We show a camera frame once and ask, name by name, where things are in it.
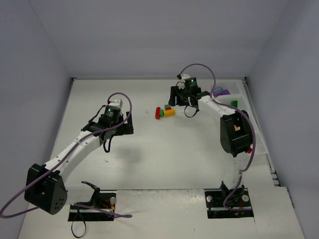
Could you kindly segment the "long yellow lego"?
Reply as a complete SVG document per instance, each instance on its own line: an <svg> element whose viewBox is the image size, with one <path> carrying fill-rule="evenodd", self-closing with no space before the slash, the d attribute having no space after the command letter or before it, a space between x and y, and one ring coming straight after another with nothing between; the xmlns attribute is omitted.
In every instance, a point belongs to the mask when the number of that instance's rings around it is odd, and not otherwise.
<svg viewBox="0 0 319 239"><path fill-rule="evenodd" d="M173 116L173 115L175 115L175 109L165 110L163 112L163 116L164 117L170 117L170 116Z"/></svg>

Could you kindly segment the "red studded lego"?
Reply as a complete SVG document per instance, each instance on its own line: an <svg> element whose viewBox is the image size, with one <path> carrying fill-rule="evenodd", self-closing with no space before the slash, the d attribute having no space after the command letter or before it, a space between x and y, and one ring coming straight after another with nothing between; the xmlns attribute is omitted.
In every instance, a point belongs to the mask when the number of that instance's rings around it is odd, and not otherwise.
<svg viewBox="0 0 319 239"><path fill-rule="evenodd" d="M156 108L156 113L155 113L155 118L156 118L157 120L160 119L160 111L161 111L161 108L160 108L160 107L157 107L157 108Z"/></svg>

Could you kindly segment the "purple square lego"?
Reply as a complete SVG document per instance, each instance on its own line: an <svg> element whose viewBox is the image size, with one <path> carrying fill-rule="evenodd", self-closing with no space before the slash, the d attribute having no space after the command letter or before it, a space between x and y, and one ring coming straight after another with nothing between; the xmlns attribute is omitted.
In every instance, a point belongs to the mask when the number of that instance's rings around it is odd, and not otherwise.
<svg viewBox="0 0 319 239"><path fill-rule="evenodd" d="M223 96L223 95L229 95L230 92L227 89L223 89L223 91L219 95L213 95L214 97Z"/></svg>

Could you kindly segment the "purple oval lego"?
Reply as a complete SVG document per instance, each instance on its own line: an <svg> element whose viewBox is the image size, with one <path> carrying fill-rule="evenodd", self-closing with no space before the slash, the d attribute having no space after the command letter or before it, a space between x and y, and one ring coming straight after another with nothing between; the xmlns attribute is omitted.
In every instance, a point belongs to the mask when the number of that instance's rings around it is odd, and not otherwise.
<svg viewBox="0 0 319 239"><path fill-rule="evenodd" d="M216 88L213 90L213 95L219 95L222 91L223 91L223 88L222 88L222 87L216 87Z"/></svg>

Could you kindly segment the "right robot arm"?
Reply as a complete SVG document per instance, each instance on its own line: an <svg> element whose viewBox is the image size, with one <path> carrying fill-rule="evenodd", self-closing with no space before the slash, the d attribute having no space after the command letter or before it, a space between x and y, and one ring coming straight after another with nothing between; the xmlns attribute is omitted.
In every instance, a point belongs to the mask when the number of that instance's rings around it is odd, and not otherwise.
<svg viewBox="0 0 319 239"><path fill-rule="evenodd" d="M187 74L180 76L175 86L170 88L168 104L195 108L195 112L204 112L219 121L219 138L222 149L231 154L223 179L223 184L234 189L240 179L240 170L244 169L244 162L248 160L248 152L253 144L251 123L247 122L248 113L239 112L223 106L221 102L210 97L208 91L202 91L195 77Z"/></svg>

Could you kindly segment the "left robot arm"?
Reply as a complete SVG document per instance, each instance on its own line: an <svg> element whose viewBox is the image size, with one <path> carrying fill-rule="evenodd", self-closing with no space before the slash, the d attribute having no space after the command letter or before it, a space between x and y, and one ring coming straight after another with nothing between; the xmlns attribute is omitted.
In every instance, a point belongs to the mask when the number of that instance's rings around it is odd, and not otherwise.
<svg viewBox="0 0 319 239"><path fill-rule="evenodd" d="M101 107L95 121L91 118L76 139L48 162L32 165L27 174L24 199L51 215L64 205L75 204L79 196L66 187L73 170L93 151L114 136L133 134L132 112L122 113L120 104L113 102Z"/></svg>

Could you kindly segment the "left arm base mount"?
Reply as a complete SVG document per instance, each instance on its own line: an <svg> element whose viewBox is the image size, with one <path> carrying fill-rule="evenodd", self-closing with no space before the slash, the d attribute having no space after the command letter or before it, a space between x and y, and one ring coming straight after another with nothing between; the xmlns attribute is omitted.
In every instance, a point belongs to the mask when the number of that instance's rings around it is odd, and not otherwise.
<svg viewBox="0 0 319 239"><path fill-rule="evenodd" d="M88 181L82 181L81 183L90 187L93 192L92 194L89 193L91 196L89 201L80 201L77 202L78 204L99 208L112 213L115 211L116 191L103 191ZM74 205L70 206L68 216L69 222L107 222L113 221L114 219L115 217L113 215L88 208L76 207Z"/></svg>

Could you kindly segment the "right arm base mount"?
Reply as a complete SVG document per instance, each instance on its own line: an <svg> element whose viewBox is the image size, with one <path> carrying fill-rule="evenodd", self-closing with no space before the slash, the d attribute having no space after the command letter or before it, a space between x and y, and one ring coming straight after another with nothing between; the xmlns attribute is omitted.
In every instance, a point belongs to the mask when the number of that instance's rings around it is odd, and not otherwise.
<svg viewBox="0 0 319 239"><path fill-rule="evenodd" d="M232 190L229 190L224 183L218 189L204 190L208 219L254 217L248 189L242 185L226 200L231 193Z"/></svg>

